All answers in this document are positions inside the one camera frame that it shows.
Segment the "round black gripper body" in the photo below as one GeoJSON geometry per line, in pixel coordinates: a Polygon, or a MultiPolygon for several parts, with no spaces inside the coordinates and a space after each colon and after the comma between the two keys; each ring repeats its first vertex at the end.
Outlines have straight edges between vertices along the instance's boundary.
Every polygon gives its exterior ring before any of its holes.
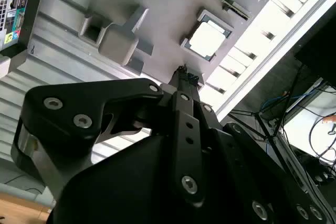
{"type": "Polygon", "coordinates": [[[249,178],[233,137],[210,129],[201,162],[195,143],[178,150],[148,137],[76,175],[65,186],[49,223],[251,223],[249,178]]]}

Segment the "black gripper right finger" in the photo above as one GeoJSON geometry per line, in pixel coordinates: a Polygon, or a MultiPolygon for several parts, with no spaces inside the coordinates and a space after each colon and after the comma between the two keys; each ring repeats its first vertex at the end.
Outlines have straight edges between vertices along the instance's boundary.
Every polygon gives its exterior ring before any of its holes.
{"type": "Polygon", "coordinates": [[[212,108],[200,101],[198,77],[188,75],[197,123],[188,128],[191,168],[188,208],[192,223],[335,223],[314,196],[307,177],[286,159],[279,166],[236,123],[220,125],[212,108]]]}

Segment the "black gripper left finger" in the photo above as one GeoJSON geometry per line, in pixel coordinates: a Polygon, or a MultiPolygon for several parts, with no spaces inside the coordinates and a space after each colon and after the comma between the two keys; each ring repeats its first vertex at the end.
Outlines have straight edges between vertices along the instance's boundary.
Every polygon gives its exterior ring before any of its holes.
{"type": "Polygon", "coordinates": [[[196,134],[188,124],[198,122],[189,74],[180,66],[161,86],[138,78],[30,89],[13,142],[15,164],[40,178],[57,203],[76,175],[148,137],[182,150],[196,134]]]}

